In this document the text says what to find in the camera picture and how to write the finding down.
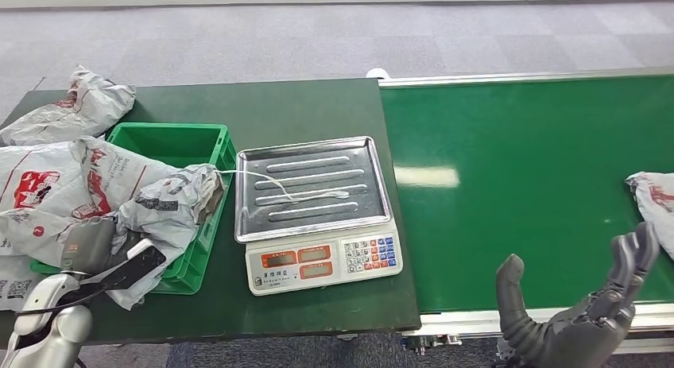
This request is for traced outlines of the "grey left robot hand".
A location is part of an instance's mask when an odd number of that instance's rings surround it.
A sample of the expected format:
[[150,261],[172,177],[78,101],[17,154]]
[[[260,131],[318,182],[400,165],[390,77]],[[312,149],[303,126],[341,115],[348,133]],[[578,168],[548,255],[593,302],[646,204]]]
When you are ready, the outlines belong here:
[[94,276],[121,264],[141,241],[138,232],[123,228],[111,217],[92,217],[74,225],[63,243],[60,271]]

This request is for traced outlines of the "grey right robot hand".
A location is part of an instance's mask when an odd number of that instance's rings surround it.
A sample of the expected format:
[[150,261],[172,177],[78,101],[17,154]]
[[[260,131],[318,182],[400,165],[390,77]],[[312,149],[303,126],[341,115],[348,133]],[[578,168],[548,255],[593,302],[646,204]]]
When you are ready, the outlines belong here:
[[574,306],[536,322],[525,309],[524,262],[511,254],[496,272],[501,346],[496,367],[600,367],[628,335],[641,291],[660,252],[649,222],[611,240],[613,265],[606,282]]

